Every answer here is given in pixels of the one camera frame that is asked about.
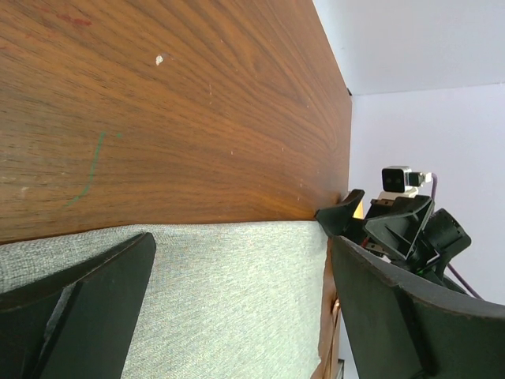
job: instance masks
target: wooden table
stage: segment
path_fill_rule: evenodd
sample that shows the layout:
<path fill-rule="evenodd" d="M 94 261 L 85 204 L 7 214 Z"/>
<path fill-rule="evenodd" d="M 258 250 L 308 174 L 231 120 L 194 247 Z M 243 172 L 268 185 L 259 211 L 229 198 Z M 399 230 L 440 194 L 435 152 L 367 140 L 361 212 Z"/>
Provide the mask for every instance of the wooden table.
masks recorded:
<path fill-rule="evenodd" d="M 347 191 L 351 103 L 311 0 L 0 10 L 0 242 L 310 220 Z"/>

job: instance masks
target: cable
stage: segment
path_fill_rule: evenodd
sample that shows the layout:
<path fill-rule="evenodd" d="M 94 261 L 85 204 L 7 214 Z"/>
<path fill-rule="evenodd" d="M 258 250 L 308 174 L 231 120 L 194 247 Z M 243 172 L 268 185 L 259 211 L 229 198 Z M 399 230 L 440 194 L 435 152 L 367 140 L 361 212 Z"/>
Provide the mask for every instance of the cable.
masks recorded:
<path fill-rule="evenodd" d="M 459 272 L 456 271 L 454 267 L 452 267 L 451 264 L 448 264 L 447 267 L 451 270 L 451 272 L 458 278 L 459 283 L 461 283 L 466 290 L 474 296 L 474 298 L 479 298 L 480 300 L 483 300 L 483 298 L 466 282 L 466 280 L 463 279 L 461 275 L 459 275 Z"/>
<path fill-rule="evenodd" d="M 432 199 L 435 200 L 435 195 L 436 195 L 436 187 L 439 185 L 439 177 L 436 176 L 436 174 L 432 173 Z M 466 280 L 463 279 L 463 277 L 459 274 L 458 271 L 451 265 L 448 264 L 447 267 L 451 270 L 453 275 L 459 280 L 459 283 L 463 285 L 466 290 L 474 296 L 474 298 L 479 298 L 480 300 L 483 300 L 483 298 L 468 284 Z"/>

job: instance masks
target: green mark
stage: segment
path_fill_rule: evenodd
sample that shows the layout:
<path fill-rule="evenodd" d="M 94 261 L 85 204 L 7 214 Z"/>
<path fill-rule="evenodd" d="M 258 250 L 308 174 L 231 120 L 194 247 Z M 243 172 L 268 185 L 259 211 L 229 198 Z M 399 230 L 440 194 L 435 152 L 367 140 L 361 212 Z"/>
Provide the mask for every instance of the green mark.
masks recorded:
<path fill-rule="evenodd" d="M 100 138 L 98 139 L 98 145 L 96 146 L 95 156 L 93 157 L 92 169 L 89 171 L 89 180 L 88 184 L 86 184 L 85 188 L 75 196 L 71 201 L 66 203 L 65 207 L 69 207 L 76 201 L 79 201 L 86 193 L 88 193 L 89 188 L 92 186 L 93 176 L 95 175 L 95 166 L 96 162 L 98 162 L 98 154 L 100 153 L 100 149 L 102 148 L 103 138 L 105 138 L 105 132 L 100 133 Z"/>

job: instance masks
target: white spot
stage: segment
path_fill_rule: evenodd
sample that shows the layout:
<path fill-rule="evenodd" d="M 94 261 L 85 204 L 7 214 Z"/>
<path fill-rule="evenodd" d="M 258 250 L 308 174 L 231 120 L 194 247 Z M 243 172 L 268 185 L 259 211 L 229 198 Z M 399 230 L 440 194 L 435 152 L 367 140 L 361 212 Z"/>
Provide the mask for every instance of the white spot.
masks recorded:
<path fill-rule="evenodd" d="M 161 54 L 159 54 L 156 57 L 156 65 L 159 66 L 159 65 L 161 65 L 162 62 L 163 62 L 163 56 Z"/>

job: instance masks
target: white wall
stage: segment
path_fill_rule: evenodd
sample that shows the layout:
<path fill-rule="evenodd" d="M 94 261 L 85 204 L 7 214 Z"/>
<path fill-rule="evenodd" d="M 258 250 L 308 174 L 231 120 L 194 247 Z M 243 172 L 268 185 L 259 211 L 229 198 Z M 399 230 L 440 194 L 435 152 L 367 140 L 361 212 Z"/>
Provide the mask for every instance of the white wall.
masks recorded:
<path fill-rule="evenodd" d="M 454 266 L 486 300 L 505 304 L 505 85 L 355 96 L 350 188 L 366 191 L 365 209 L 390 165 L 439 175 L 436 207 L 472 238 Z M 350 367 L 345 332 L 341 356 Z"/>
<path fill-rule="evenodd" d="M 313 0 L 354 95 L 505 81 L 503 0 Z"/>

